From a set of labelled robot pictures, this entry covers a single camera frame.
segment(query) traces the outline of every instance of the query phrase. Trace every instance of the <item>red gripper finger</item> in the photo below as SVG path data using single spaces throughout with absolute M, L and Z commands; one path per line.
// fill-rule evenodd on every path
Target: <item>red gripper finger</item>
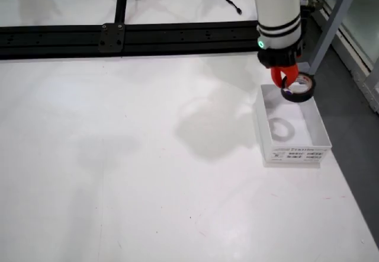
M 277 87 L 282 88 L 282 76 L 279 67 L 274 66 L 271 68 L 271 78 Z
M 271 68 L 272 81 L 279 88 L 282 88 L 282 72 L 287 76 L 286 85 L 290 86 L 292 83 L 296 81 L 298 77 L 297 64 L 288 67 L 274 66 L 273 68 Z

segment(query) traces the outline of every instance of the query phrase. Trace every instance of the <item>white cardboard box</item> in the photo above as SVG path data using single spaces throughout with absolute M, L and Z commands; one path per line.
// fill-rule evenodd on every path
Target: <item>white cardboard box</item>
M 320 163 L 332 148 L 313 98 L 292 103 L 275 85 L 261 85 L 255 108 L 266 162 Z

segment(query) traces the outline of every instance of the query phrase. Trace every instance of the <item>black electrical tape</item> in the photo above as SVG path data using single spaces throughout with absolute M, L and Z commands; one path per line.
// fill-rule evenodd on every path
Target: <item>black electrical tape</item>
M 316 88 L 316 81 L 314 80 L 313 76 L 309 74 L 305 74 L 304 72 L 300 72 L 298 74 L 296 82 L 306 85 L 307 86 L 306 91 L 294 92 L 290 90 L 289 88 L 287 88 L 286 82 L 287 82 L 287 77 L 283 78 L 283 81 L 282 81 L 282 88 L 281 88 L 282 96 L 286 100 L 290 102 L 294 102 L 294 103 L 302 103 L 311 99 L 314 94 L 314 89 Z

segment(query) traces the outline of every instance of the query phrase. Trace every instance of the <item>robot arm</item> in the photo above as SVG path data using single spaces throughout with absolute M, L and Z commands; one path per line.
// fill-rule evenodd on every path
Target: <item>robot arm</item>
M 282 88 L 281 73 L 287 76 L 286 86 L 298 77 L 296 58 L 301 55 L 302 33 L 300 4 L 305 0 L 255 0 L 258 14 L 258 59 L 271 69 L 274 83 Z

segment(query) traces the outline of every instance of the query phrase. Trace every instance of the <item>white table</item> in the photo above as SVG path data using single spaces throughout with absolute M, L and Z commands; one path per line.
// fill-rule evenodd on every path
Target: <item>white table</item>
M 33 2 L 0 0 L 0 25 L 114 14 L 48 1 L 26 18 Z M 254 18 L 233 1 L 241 17 L 222 0 L 128 0 L 127 22 Z M 264 167 L 252 104 L 270 82 L 253 53 L 1 62 L 1 261 L 379 261 L 331 153 Z

